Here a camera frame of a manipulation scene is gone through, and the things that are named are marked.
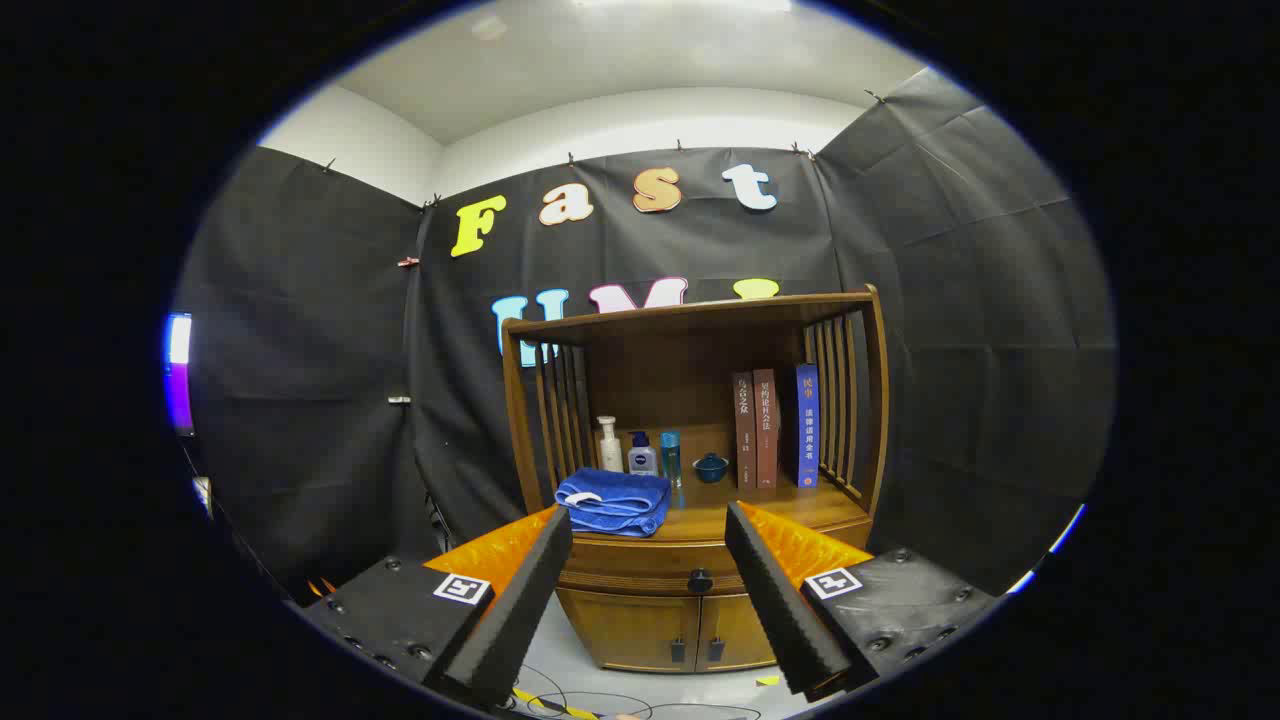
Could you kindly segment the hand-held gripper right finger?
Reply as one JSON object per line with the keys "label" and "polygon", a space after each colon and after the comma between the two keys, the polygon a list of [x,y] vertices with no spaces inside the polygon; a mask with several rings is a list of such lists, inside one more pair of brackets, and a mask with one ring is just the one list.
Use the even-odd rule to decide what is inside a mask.
{"label": "hand-held gripper right finger", "polygon": [[727,506],[724,543],[788,689],[809,701],[915,667],[997,605],[914,550],[872,555],[744,501]]}

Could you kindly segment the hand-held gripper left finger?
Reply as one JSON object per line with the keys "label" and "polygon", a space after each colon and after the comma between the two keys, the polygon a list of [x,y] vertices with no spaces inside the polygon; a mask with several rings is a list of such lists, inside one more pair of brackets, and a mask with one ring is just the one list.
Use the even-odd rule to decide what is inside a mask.
{"label": "hand-held gripper left finger", "polygon": [[411,685],[480,710],[508,700],[570,557],[556,505],[434,559],[396,553],[300,614],[326,639]]}

